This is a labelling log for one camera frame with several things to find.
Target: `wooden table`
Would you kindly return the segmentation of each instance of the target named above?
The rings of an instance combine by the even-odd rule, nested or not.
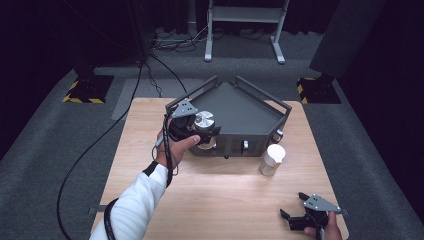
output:
[[[101,205],[127,188],[152,161],[165,105],[173,99],[133,100],[103,193]],[[287,155],[272,177],[258,170],[260,158],[184,156],[178,176],[165,192],[145,239],[311,239],[291,231],[279,209],[303,216],[298,192],[314,193],[337,205],[302,105],[292,111],[280,144]],[[99,212],[93,228],[103,217]],[[337,221],[346,239],[342,215]]]

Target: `black curtain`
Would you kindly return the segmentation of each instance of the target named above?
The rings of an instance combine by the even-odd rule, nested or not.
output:
[[[326,31],[340,0],[292,0],[287,8],[283,31],[297,34]]]
[[[155,5],[155,26],[165,32],[188,32],[188,0],[158,0]]]
[[[343,77],[385,2],[386,0],[341,1],[309,67],[332,77]]]
[[[424,223],[423,10],[419,2],[387,0],[339,83]]]
[[[286,0],[215,0],[215,6],[281,8]],[[324,33],[340,0],[292,0],[289,2],[283,31]],[[207,25],[209,0],[196,0],[197,31]],[[214,22],[214,29],[222,28],[226,33],[238,35],[243,28],[263,29],[266,33],[275,31],[277,24]]]
[[[72,38],[78,41],[90,65],[135,55],[125,1],[67,0],[69,6],[63,1],[55,3],[63,10],[60,20],[66,21],[68,34],[75,34]],[[64,36],[58,34],[60,23],[49,22],[50,8],[46,1],[0,1],[0,159],[46,95],[75,64],[67,54],[69,46],[61,39]]]

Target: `dark background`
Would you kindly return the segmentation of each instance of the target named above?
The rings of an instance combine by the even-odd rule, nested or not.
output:
[[[105,35],[130,49],[136,48],[125,1],[69,3]],[[53,86],[72,69],[66,45],[46,20],[43,9],[29,0],[0,3],[0,158]],[[106,40],[66,5],[62,4],[62,10],[93,66],[136,54]],[[422,12],[417,3],[388,0],[339,83],[423,221],[424,205],[419,202],[424,196]]]

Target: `metal stand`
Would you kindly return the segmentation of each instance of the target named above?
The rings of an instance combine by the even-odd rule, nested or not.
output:
[[[222,7],[213,6],[213,0],[209,0],[208,9],[208,38],[206,41],[205,61],[212,60],[212,23],[213,21],[227,22],[261,22],[278,23],[275,36],[271,36],[271,44],[274,48],[277,61],[280,64],[285,62],[278,41],[280,40],[281,29],[286,18],[289,0],[284,1],[283,8],[249,8],[249,7]]]

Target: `white cylinder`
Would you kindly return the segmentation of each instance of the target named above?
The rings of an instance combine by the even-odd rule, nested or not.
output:
[[[274,175],[285,156],[286,150],[282,146],[278,144],[269,145],[263,154],[259,170],[265,176]]]

